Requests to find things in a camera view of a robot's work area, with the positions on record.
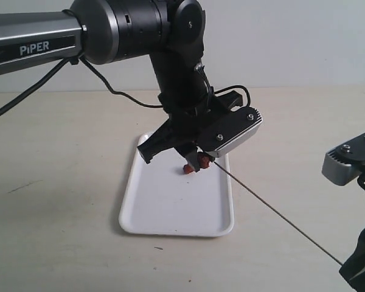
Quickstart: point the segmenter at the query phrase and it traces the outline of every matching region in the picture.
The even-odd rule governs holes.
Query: piper logo
[[[28,44],[26,46],[21,46],[20,57],[45,52],[49,50],[49,46],[50,43],[48,41],[42,41],[40,43],[33,43],[33,44]]]

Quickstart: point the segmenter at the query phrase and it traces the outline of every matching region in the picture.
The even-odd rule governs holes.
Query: tabletop
[[[0,94],[0,106],[14,96]],[[321,167],[365,132],[365,85],[251,96],[264,122],[230,153],[232,174],[345,261],[365,193],[334,186]],[[107,92],[36,93],[0,118],[0,291],[352,291],[337,263],[235,181],[227,236],[126,234],[117,218],[135,146],[166,118]]]

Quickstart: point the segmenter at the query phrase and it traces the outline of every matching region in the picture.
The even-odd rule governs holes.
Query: plastic tray
[[[148,139],[143,135],[139,144]],[[228,156],[217,162],[229,170]],[[172,150],[146,164],[137,151],[119,215],[132,234],[219,237],[234,227],[230,177],[215,164],[183,174],[184,158]]]

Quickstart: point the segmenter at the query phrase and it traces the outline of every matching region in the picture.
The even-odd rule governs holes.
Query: wall
[[[0,13],[59,11],[71,0],[0,0]],[[241,83],[304,86],[365,83],[365,0],[201,0],[204,62],[217,88]],[[22,91],[53,64],[0,76],[0,92]],[[117,89],[156,89],[148,57],[99,67]],[[43,91],[104,90],[82,65]]]

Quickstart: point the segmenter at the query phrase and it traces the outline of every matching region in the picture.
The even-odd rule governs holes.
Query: beige table surface
[[[365,131],[365,86],[251,95],[265,121],[230,154],[232,173],[345,261],[365,193],[334,186],[321,166]],[[14,96],[0,94],[0,106]],[[333,260],[235,182],[225,237],[125,234],[117,217],[134,146],[165,118],[107,92],[37,93],[0,118],[0,291],[352,291]]]

